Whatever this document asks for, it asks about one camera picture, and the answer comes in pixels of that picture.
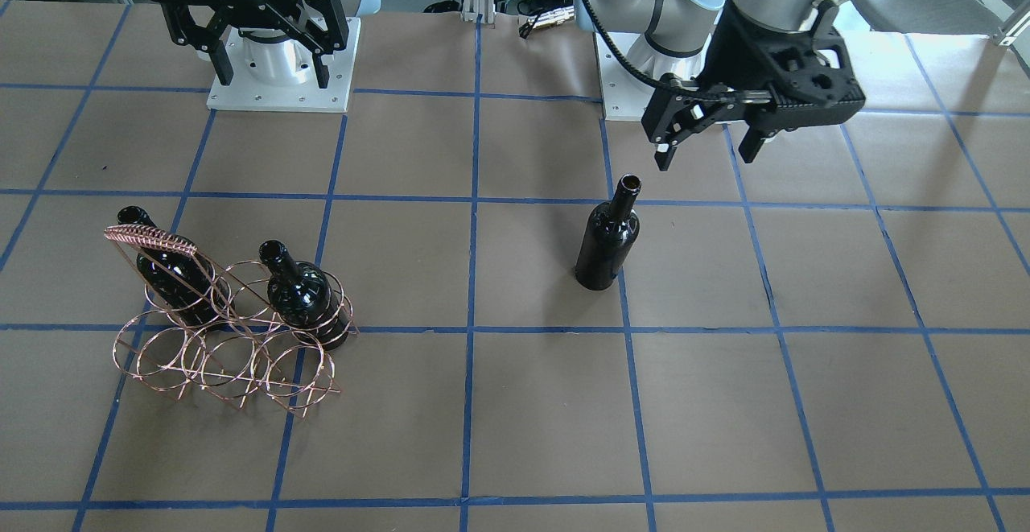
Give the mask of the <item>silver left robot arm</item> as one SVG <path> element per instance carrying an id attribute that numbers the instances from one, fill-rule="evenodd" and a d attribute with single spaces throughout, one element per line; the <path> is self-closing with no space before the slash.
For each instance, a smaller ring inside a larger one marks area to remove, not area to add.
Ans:
<path id="1" fill-rule="evenodd" d="M 866 97 L 834 21 L 843 0 L 576 0 L 612 58 L 652 88 L 641 127 L 661 171 L 689 137 L 743 122 L 740 158 L 780 132 L 836 126 Z"/>

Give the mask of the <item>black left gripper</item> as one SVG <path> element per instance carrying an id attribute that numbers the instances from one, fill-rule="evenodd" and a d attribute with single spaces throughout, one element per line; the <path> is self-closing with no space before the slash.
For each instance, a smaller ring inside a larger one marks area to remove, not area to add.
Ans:
<path id="1" fill-rule="evenodd" d="M 840 125 L 864 107 L 845 40 L 832 26 L 838 4 L 823 0 L 814 10 L 812 28 L 784 33 L 751 22 L 733 3 L 726 6 L 698 75 L 700 87 L 713 94 L 662 81 L 641 115 L 660 171 L 670 169 L 681 142 L 716 122 L 746 120 L 739 156 L 751 164 L 780 132 Z M 770 101 L 752 104 L 750 88 L 769 92 Z"/>

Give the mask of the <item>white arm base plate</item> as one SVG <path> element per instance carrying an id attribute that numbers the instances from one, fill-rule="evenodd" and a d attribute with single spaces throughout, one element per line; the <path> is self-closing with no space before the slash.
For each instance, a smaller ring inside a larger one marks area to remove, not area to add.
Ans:
<path id="1" fill-rule="evenodd" d="M 670 71 L 670 57 L 656 51 L 643 34 L 614 32 L 608 35 L 616 48 L 637 70 L 657 80 Z M 595 34 L 597 71 L 604 117 L 614 122 L 639 122 L 654 88 L 639 81 L 622 66 L 599 33 Z"/>
<path id="2" fill-rule="evenodd" d="M 264 42 L 229 30 L 227 54 L 234 69 L 229 85 L 212 82 L 207 106 L 214 110 L 270 111 L 270 113 L 346 113 L 358 38 L 359 17 L 348 17 L 347 47 L 323 58 L 330 80 L 320 88 L 314 58 L 298 41 L 270 43 L 274 30 L 253 30 Z"/>

